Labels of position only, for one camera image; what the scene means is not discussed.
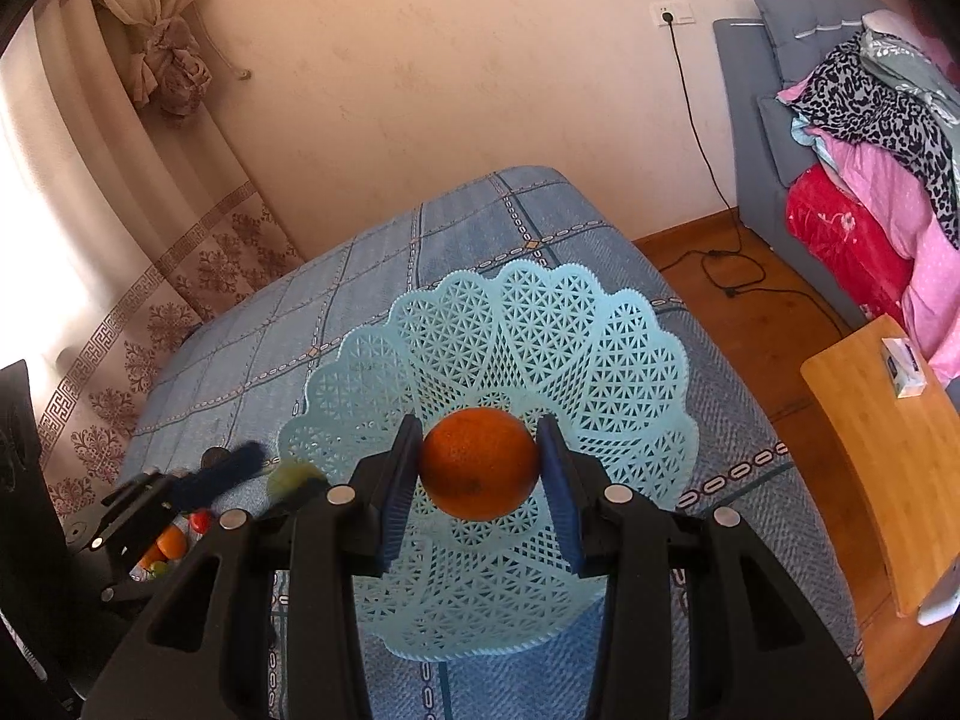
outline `small orange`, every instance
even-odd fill
[[[184,531],[176,525],[167,525],[163,533],[157,537],[157,546],[160,547],[167,560],[179,560],[186,555],[186,536]]]
[[[459,519],[510,514],[539,477],[534,440],[515,416],[473,408],[445,416],[424,439],[419,475],[439,509]]]
[[[158,560],[166,560],[166,557],[162,552],[160,552],[160,547],[157,546],[157,543],[154,542],[150,545],[150,549],[148,549],[144,553],[143,557],[140,558],[140,562],[138,562],[137,565],[139,565],[144,571],[149,571],[150,566]]]

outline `lattice pattern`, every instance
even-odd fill
[[[520,260],[493,280],[450,274],[399,298],[384,324],[350,333],[307,382],[307,410],[280,431],[280,454],[344,482],[360,458],[390,447],[405,413],[429,430],[453,410],[493,406],[531,431],[555,413],[611,479],[673,508],[697,456],[686,384],[683,346],[642,295],[607,295],[582,266]],[[450,517],[418,485],[390,573],[354,583],[357,618],[407,658],[514,652],[603,593],[567,568],[540,485],[492,522]]]

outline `black cable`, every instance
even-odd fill
[[[704,276],[707,277],[707,281],[712,284],[718,290],[726,295],[728,298],[738,298],[739,295],[745,295],[746,293],[787,293],[788,295],[803,295],[804,298],[809,300],[813,305],[817,307],[821,314],[823,314],[833,325],[834,329],[837,331],[837,334],[840,338],[843,338],[844,332],[840,328],[840,325],[836,323],[833,317],[829,314],[827,309],[819,303],[819,301],[814,298],[813,295],[802,292],[801,290],[781,290],[773,287],[760,287],[758,285],[762,284],[767,280],[767,271],[760,262],[752,258],[748,254],[743,253],[743,236],[740,234],[740,225],[737,222],[736,212],[733,210],[733,206],[727,201],[726,196],[724,196],[723,191],[720,189],[720,184],[717,182],[716,174],[713,172],[713,165],[710,163],[709,158],[707,157],[707,151],[704,150],[704,145],[700,140],[700,134],[697,131],[697,124],[693,119],[693,106],[690,104],[690,93],[686,88],[686,75],[683,73],[683,62],[680,61],[680,49],[677,47],[677,34],[673,28],[673,14],[664,13],[664,21],[666,25],[670,28],[670,42],[673,44],[673,55],[677,60],[677,70],[680,72],[680,85],[683,87],[683,101],[686,103],[686,114],[688,119],[690,119],[690,129],[693,130],[693,137],[697,142],[697,148],[700,150],[700,156],[704,159],[704,165],[707,166],[707,171],[710,174],[710,181],[713,182],[713,187],[716,189],[718,196],[723,200],[723,204],[727,206],[727,210],[730,212],[730,220],[733,224],[733,231],[736,232],[736,249],[729,250],[728,248],[712,248],[709,251],[702,251],[699,248],[693,248],[683,252],[676,260],[670,263],[663,268],[660,268],[659,271],[664,274],[666,271],[669,271],[671,268],[678,266],[686,258],[699,254],[700,255],[700,270],[704,271]],[[746,260],[749,263],[757,266],[757,269],[760,270],[760,278],[752,279],[751,281],[744,281],[739,284],[721,284],[710,273],[707,268],[707,260],[720,260],[725,257],[734,257],[741,260]]]

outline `curtain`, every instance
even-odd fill
[[[0,365],[27,360],[60,515],[191,328],[302,264],[203,107],[190,1],[39,0],[0,58]]]

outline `fruit pile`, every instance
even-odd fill
[[[200,509],[187,517],[187,525],[190,530],[203,536],[213,524],[213,513],[210,509]],[[189,544],[186,534],[176,525],[168,525],[157,540],[151,544],[150,549],[140,558],[137,565],[140,566],[151,579],[163,576],[170,570],[167,560],[180,560],[186,555]]]

